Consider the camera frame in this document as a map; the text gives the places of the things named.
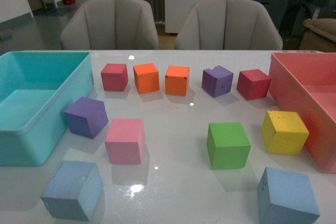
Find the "turquoise container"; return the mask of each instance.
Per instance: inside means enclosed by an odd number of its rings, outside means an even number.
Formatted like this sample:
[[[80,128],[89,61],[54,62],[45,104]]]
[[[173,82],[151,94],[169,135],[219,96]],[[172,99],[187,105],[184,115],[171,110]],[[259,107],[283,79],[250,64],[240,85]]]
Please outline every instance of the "turquoise container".
[[[42,165],[64,134],[63,111],[93,87],[89,52],[0,56],[0,165]]]

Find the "chair backrest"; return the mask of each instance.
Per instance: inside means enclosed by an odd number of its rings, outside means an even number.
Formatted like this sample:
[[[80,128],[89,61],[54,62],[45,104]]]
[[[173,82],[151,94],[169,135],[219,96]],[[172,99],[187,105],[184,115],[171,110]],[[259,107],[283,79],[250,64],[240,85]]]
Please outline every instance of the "chair backrest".
[[[177,50],[281,50],[282,39],[264,6],[251,0],[194,4],[177,35]]]
[[[144,0],[89,0],[60,35],[63,50],[156,50],[159,38]]]

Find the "green cube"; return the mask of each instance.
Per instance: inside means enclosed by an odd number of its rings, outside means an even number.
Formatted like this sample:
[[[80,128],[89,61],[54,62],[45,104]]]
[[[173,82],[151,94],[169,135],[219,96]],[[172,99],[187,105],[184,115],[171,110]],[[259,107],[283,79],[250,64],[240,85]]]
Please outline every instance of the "green cube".
[[[241,123],[210,123],[206,146],[213,170],[245,167],[251,149]]]

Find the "glossy table surface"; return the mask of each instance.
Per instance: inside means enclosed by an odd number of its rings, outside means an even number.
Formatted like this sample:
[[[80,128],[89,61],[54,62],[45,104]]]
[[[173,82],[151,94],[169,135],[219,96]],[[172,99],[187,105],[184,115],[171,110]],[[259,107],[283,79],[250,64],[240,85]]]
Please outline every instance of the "glossy table surface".
[[[96,162],[104,183],[90,223],[259,223],[257,185],[265,167],[305,173],[313,183],[321,217],[335,223],[336,175],[323,173],[304,147],[298,156],[268,154],[261,126],[267,110],[279,110],[270,95],[245,100],[236,90],[239,72],[268,73],[270,51],[93,51],[94,88],[109,123],[94,139],[67,129],[40,167],[0,167],[0,223],[81,223],[54,219],[40,196],[62,160]],[[160,91],[139,95],[133,66],[154,63]],[[103,90],[100,71],[126,63],[124,92]],[[190,67],[185,97],[164,93],[168,66]],[[231,92],[212,98],[201,88],[204,69],[221,65],[234,73]],[[104,145],[113,118],[142,118],[146,138],[141,165],[113,165]],[[245,168],[212,170],[206,148],[208,124],[241,122],[251,150]]]

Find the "light blue cube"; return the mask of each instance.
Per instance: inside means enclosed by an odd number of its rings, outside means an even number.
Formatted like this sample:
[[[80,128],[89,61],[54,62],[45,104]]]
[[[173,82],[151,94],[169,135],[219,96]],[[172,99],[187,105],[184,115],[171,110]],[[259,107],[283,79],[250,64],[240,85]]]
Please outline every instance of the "light blue cube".
[[[320,217],[306,174],[266,167],[257,194],[260,224],[312,224]]]
[[[41,199],[54,218],[89,221],[102,188],[96,163],[62,161]]]

